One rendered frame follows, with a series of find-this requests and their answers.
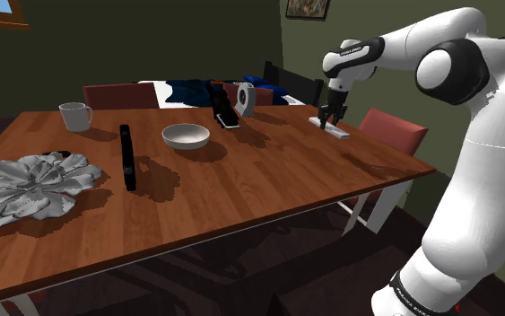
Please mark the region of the white remote control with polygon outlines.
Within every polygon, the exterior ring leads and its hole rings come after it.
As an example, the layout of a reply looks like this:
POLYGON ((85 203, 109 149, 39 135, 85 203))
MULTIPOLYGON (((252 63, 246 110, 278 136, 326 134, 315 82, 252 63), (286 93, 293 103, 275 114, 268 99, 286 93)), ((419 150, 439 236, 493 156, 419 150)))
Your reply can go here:
MULTIPOLYGON (((309 117, 309 122, 314 126, 316 126, 318 129, 322 128, 320 119, 318 117, 309 117)), ((350 137, 350 134, 348 132, 332 125, 329 122, 327 122, 322 129, 325 130, 328 134, 338 139, 348 139, 350 137)))

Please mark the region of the light red chair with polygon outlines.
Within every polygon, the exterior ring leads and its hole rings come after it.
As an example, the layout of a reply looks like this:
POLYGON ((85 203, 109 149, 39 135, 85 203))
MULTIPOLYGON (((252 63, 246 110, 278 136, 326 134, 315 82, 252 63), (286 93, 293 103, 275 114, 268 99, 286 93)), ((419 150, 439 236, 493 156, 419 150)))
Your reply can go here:
MULTIPOLYGON (((414 153, 428 132, 427 127, 419 126, 374 108, 368 111, 359 126, 359 130, 410 156, 414 156, 414 153)), ((355 159, 350 154, 342 154, 342 156, 345 159, 351 159, 352 163, 361 167, 361 161, 355 159)), ((372 211, 379 201, 382 192, 383 190, 381 189, 370 193, 363 205, 361 216, 371 215, 371 213, 367 213, 368 211, 365 210, 372 211)), ((337 210, 341 213, 341 211, 347 211, 347 207, 355 207, 358 204, 358 199, 358 197, 352 197, 342 202, 342 204, 338 203, 340 208, 337 208, 337 210)))

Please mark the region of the red chair with low back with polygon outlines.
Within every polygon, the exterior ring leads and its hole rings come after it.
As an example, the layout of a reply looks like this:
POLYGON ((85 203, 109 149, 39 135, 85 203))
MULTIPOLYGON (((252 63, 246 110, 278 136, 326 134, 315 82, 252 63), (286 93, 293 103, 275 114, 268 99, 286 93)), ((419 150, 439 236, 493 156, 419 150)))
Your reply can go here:
MULTIPOLYGON (((227 92, 228 99, 231 106, 234 107, 238 100, 239 86, 235 83, 225 83, 223 90, 227 92)), ((256 88, 256 105, 257 106, 271 106, 273 105, 274 91, 263 88, 256 88)))

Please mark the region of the black phone with white edge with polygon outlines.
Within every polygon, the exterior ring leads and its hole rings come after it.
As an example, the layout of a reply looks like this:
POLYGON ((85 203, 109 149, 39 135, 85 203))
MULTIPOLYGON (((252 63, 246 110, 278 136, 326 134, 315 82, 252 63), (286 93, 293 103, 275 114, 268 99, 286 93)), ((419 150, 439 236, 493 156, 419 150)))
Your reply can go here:
POLYGON ((229 114, 216 114, 215 120, 218 124, 225 129, 239 128, 239 119, 230 116, 229 114))

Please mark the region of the wooden table with white legs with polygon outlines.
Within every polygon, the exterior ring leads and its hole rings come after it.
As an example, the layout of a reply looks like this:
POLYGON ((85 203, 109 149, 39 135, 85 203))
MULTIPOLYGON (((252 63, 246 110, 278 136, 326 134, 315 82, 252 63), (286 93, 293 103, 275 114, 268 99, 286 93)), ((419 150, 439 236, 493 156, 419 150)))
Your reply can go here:
POLYGON ((68 215, 0 229, 0 302, 373 190, 389 197, 432 172, 355 127, 346 140, 330 136, 310 124, 315 114, 310 106, 263 107, 239 128, 222 129, 205 108, 99 110, 76 134, 56 111, 22 113, 0 135, 0 160, 68 150, 103 175, 68 215), (162 130, 182 123, 206 127, 208 143, 166 145, 162 130), (124 180, 122 124, 135 191, 124 180))

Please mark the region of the bed with blue blanket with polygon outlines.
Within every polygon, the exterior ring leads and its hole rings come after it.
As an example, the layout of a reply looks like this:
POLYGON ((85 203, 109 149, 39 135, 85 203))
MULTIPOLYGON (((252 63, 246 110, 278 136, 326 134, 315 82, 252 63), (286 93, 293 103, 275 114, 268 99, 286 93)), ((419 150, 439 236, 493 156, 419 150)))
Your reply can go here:
MULTIPOLYGON (((206 80, 140 81, 153 83, 161 109, 210 107, 206 80)), ((252 83, 255 88, 274 91, 273 105, 312 105, 317 107, 324 88, 321 79, 309 79, 266 61, 262 77, 244 75, 242 80, 225 83, 252 83)))

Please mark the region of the white bowl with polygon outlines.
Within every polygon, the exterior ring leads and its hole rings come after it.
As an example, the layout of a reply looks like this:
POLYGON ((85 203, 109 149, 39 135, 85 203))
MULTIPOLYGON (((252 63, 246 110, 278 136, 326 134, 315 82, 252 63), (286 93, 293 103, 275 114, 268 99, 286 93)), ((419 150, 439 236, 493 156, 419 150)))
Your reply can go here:
POLYGON ((166 145, 179 150, 195 150, 205 146, 210 137, 206 127, 197 124, 174 124, 161 132, 166 145))

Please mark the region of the dark robot stand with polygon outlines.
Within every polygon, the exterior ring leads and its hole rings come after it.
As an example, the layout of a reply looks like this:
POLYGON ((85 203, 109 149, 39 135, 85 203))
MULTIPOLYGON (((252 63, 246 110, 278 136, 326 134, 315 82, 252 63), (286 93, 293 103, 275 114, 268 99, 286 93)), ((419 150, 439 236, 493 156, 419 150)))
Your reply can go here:
POLYGON ((371 297, 387 285, 406 255, 387 247, 287 294, 275 294, 266 316, 373 316, 371 297))

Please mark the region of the long black remote control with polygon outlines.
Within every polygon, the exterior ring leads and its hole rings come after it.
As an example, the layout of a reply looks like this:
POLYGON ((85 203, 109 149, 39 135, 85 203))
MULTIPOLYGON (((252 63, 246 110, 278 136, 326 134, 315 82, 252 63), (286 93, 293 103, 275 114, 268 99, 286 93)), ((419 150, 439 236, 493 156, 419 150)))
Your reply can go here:
POLYGON ((121 141, 122 168, 124 173, 126 190, 135 191, 136 190, 135 158, 129 125, 127 124, 120 125, 119 135, 121 141))

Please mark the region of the dark red chair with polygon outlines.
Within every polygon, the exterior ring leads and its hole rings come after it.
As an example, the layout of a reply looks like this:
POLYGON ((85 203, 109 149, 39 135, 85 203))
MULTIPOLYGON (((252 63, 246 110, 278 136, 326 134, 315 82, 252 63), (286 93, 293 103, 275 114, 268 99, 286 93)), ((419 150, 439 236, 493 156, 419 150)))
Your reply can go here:
POLYGON ((153 83, 122 83, 83 87, 85 103, 94 110, 157 109, 153 83))

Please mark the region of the white mug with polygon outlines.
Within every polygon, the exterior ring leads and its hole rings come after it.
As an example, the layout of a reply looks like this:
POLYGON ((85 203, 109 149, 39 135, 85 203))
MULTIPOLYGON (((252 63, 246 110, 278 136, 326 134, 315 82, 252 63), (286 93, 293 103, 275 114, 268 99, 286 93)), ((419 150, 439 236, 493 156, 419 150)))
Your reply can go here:
POLYGON ((81 102, 68 102, 59 106, 66 129, 71 132, 83 132, 90 128, 93 109, 81 102))

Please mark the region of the grey flower-shaped leafy thing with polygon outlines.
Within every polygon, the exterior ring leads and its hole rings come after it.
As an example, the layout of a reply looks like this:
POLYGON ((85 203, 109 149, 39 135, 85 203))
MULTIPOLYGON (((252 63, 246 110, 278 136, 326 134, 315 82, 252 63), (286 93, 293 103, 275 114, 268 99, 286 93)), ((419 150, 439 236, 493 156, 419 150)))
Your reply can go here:
POLYGON ((95 187, 102 169, 84 154, 26 155, 0 161, 0 227, 24 217, 46 220, 66 215, 74 197, 95 187))

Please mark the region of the framed wall picture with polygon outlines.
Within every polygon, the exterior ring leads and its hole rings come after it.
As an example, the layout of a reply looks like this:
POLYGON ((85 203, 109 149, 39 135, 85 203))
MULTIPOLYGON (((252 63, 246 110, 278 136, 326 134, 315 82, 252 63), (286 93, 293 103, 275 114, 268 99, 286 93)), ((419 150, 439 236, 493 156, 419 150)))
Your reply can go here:
POLYGON ((299 20, 324 21, 331 0, 288 0, 285 17, 299 20))

